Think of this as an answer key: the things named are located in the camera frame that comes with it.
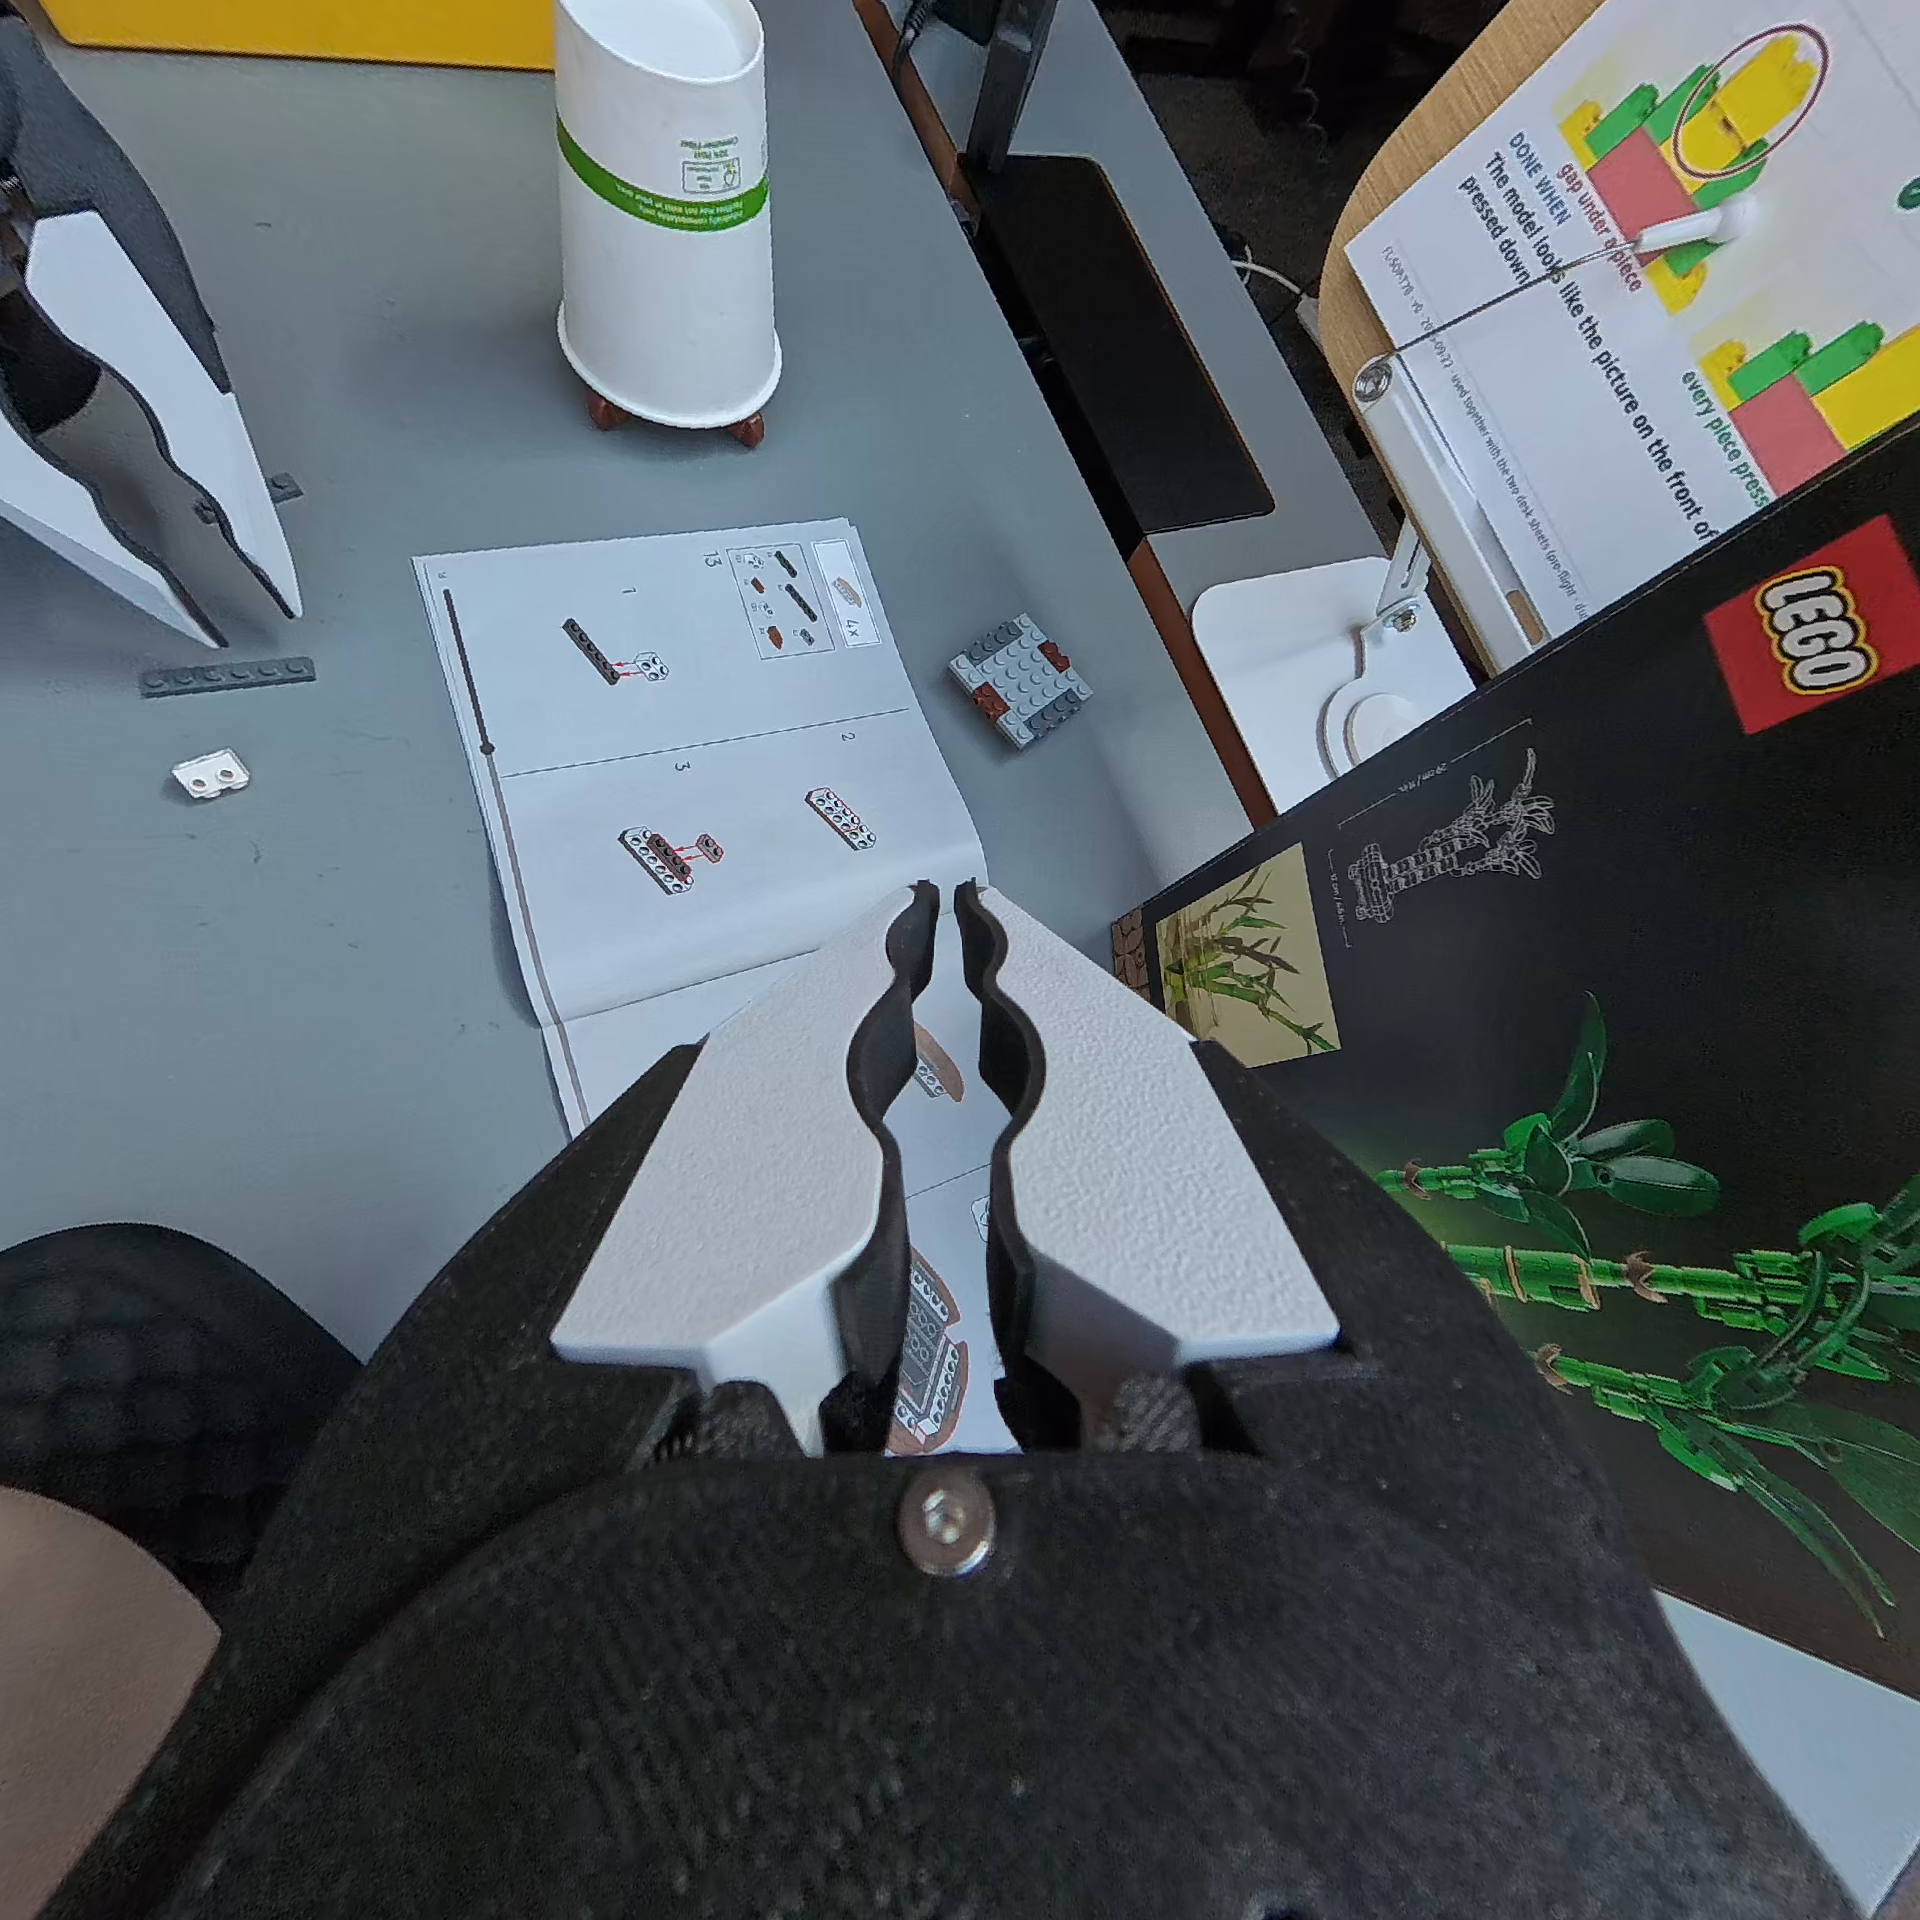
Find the black flat mat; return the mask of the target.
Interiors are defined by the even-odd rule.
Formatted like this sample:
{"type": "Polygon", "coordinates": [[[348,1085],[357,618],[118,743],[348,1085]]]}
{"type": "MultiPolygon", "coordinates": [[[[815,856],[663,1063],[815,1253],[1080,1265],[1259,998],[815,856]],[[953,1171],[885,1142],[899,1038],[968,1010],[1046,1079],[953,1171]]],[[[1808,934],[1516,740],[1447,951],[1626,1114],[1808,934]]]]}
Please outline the black flat mat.
{"type": "Polygon", "coordinates": [[[1259,517],[1274,496],[1102,166],[1010,155],[974,254],[1116,548],[1259,517]]]}

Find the person's leg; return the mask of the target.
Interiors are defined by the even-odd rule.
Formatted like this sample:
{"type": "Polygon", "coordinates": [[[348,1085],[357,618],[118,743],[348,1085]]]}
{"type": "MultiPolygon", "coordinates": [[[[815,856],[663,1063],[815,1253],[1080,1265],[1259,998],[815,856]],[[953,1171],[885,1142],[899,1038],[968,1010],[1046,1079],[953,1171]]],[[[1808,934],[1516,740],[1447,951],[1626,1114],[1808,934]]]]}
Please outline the person's leg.
{"type": "Polygon", "coordinates": [[[220,1627],[101,1519],[2,1492],[2,1913],[47,1901],[199,1680],[220,1627]]]}

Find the long dark grey lego plate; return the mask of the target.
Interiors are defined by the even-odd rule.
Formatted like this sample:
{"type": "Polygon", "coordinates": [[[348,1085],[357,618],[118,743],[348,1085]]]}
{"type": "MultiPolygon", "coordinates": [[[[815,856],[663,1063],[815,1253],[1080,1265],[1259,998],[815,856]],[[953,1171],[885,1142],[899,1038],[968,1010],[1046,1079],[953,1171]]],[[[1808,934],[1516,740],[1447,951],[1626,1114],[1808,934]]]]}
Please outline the long dark grey lego plate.
{"type": "Polygon", "coordinates": [[[317,665],[310,656],[220,656],[199,663],[143,667],[136,685],[142,700],[178,700],[193,694],[303,685],[315,679],[317,665]]]}

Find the lego instruction booklet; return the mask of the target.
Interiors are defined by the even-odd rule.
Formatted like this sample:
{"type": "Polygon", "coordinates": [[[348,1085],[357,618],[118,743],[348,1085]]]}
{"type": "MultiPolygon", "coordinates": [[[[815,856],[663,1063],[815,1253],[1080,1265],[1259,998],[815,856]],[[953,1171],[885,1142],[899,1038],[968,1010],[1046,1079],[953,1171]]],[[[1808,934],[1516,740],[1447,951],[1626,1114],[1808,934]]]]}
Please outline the lego instruction booklet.
{"type": "Polygon", "coordinates": [[[828,1452],[956,1445],[985,1364],[980,1237],[1006,1114],[949,906],[988,863],[855,528],[438,553],[415,575],[574,1134],[539,1185],[563,1244],[547,1338],[707,1036],[927,881],[916,1066],[883,1114],[904,1336],[888,1377],[842,1380],[821,1426],[828,1452]]]}

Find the white paper cup green band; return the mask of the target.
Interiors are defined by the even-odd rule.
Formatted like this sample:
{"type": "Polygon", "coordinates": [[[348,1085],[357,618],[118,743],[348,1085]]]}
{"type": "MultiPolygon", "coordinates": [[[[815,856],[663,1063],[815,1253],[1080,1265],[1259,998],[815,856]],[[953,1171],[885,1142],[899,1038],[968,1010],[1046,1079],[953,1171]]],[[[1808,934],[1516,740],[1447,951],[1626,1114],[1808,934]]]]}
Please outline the white paper cup green band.
{"type": "Polygon", "coordinates": [[[558,342],[633,420],[726,428],[781,376],[764,28],[748,2],[558,2],[558,342]]]}

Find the person's black shorts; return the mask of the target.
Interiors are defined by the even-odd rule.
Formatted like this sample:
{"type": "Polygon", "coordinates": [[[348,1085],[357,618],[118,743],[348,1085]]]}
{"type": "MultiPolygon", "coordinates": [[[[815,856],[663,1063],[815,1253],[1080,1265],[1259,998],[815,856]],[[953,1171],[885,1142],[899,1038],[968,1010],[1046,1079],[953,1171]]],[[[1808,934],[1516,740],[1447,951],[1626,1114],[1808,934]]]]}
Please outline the person's black shorts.
{"type": "Polygon", "coordinates": [[[2,1481],[152,1553],[215,1618],[361,1362],[226,1250],[96,1221],[2,1253],[2,1481]]]}

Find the grey and brown lego assembly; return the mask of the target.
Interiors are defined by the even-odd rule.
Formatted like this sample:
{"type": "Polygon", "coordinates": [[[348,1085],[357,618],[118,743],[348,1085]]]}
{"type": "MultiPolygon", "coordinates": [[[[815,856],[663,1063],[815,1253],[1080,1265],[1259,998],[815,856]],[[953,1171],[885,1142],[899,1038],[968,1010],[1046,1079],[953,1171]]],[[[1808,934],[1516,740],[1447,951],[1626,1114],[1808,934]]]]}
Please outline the grey and brown lego assembly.
{"type": "Polygon", "coordinates": [[[1077,715],[1092,689],[1031,616],[1004,619],[948,659],[948,673],[1015,751],[1077,715]]]}

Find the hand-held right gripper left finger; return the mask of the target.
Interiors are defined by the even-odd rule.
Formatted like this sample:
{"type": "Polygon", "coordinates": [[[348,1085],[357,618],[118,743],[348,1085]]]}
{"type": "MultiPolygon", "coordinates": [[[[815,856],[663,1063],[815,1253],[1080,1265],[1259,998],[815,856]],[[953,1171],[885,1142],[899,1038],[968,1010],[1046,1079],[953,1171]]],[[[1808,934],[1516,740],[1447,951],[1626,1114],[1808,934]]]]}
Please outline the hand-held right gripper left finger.
{"type": "Polygon", "coordinates": [[[549,1341],[583,1364],[755,1382],[806,1453],[906,1326],[899,1146],[939,891],[885,893],[698,1048],[549,1341]]]}

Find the black lego box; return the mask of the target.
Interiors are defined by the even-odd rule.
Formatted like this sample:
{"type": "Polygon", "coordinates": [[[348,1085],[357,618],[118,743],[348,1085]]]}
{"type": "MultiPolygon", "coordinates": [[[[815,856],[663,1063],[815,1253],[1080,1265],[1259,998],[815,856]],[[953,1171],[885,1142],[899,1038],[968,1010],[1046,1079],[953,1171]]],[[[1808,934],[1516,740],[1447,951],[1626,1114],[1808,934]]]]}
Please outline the black lego box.
{"type": "Polygon", "coordinates": [[[1918,429],[1114,924],[1478,1288],[1651,1583],[1915,1696],[1918,429]]]}

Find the stacked yellow plastic bins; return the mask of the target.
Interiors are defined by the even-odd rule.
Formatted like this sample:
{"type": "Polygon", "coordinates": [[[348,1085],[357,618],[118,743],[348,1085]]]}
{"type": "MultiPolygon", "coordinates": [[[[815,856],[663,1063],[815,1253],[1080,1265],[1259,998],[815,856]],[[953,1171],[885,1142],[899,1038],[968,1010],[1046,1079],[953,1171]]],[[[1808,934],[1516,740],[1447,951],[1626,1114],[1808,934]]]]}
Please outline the stacked yellow plastic bins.
{"type": "Polygon", "coordinates": [[[93,49],[549,71],[554,2],[42,2],[93,49]]]}

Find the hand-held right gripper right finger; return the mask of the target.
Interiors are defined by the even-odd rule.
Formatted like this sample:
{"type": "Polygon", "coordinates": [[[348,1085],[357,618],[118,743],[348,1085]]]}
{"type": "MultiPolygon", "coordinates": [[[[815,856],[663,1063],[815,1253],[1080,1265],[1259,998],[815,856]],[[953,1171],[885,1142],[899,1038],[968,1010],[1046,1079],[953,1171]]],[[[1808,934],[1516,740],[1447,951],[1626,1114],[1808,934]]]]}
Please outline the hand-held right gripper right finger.
{"type": "Polygon", "coordinates": [[[1208,1063],[1006,893],[957,886],[977,1067],[1006,1107],[985,1274],[1000,1417],[1086,1445],[1131,1380],[1329,1349],[1338,1316],[1208,1063]]]}

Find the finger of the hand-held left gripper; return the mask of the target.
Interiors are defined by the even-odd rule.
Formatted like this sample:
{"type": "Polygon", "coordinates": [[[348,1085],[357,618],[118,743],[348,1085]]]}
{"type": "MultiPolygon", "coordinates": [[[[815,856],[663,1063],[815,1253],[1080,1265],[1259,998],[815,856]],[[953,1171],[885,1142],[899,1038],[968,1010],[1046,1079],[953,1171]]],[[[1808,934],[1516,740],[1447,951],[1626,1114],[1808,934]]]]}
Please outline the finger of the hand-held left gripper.
{"type": "MultiPolygon", "coordinates": [[[[228,396],[195,373],[175,390],[161,382],[143,392],[125,368],[96,368],[124,386],[145,414],[166,462],[210,497],[228,482],[228,396]]],[[[222,649],[228,640],[198,600],[148,546],[107,515],[97,488],[56,458],[31,429],[19,396],[37,398],[37,377],[3,368],[3,517],[136,609],[172,630],[222,649]]]]}
{"type": "Polygon", "coordinates": [[[201,491],[228,546],[278,608],[298,618],[303,608],[294,558],[237,398],[222,392],[203,370],[103,218],[84,209],[36,219],[26,242],[22,292],[64,343],[103,370],[132,372],[143,392],[153,394],[164,382],[180,392],[199,373],[228,396],[228,479],[220,493],[207,496],[170,468],[201,491]]]}

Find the black stand post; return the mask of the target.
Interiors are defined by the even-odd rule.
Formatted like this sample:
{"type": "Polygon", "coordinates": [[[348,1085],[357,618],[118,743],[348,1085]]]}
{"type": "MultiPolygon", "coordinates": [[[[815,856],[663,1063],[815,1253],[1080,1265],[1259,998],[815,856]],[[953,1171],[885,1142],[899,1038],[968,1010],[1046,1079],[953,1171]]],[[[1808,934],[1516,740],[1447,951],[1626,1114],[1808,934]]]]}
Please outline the black stand post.
{"type": "Polygon", "coordinates": [[[1056,2],[941,2],[937,14],[984,49],[965,146],[969,180],[1004,167],[1043,58],[1056,2]]]}

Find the white stand base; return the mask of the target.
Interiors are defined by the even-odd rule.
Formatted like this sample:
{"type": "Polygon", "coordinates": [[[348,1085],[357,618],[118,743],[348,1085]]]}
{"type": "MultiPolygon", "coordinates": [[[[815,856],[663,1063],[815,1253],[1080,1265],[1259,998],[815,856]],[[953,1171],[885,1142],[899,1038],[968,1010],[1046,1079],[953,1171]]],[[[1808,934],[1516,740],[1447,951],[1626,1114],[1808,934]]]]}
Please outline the white stand base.
{"type": "Polygon", "coordinates": [[[1427,559],[1402,550],[1216,583],[1191,630],[1274,811],[1474,689],[1427,559]]]}

